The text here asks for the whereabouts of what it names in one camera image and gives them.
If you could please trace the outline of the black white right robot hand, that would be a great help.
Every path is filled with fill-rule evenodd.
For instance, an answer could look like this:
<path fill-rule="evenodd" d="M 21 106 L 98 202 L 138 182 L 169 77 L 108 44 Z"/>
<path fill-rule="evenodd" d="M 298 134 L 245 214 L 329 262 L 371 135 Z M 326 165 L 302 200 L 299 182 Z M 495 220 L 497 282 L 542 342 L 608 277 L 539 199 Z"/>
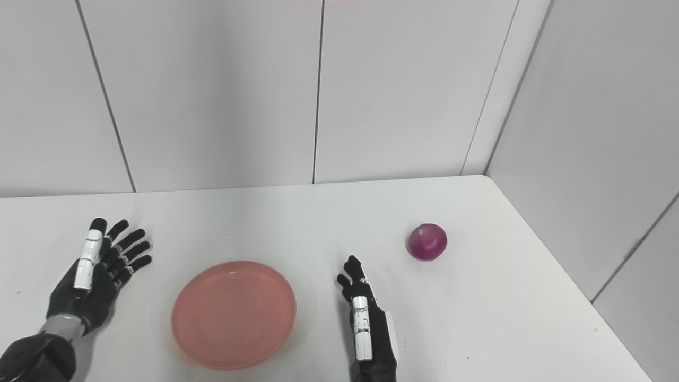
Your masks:
<path fill-rule="evenodd" d="M 350 255 L 337 276 L 344 299 L 349 304 L 349 322 L 355 360 L 350 368 L 352 381 L 396 381 L 398 346 L 390 312 L 383 310 L 359 259 Z"/>

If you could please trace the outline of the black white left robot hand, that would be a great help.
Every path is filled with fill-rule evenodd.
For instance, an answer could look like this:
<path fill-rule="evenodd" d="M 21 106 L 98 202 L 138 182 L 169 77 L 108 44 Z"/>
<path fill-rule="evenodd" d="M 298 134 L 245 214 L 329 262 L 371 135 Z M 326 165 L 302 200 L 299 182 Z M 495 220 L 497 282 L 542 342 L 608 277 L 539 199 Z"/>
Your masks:
<path fill-rule="evenodd" d="M 143 228 L 125 237 L 126 219 L 108 227 L 104 218 L 95 218 L 88 228 L 82 253 L 66 271 L 49 296 L 46 319 L 70 315 L 82 324 L 87 335 L 104 324 L 121 289 L 133 275 L 153 261 Z"/>

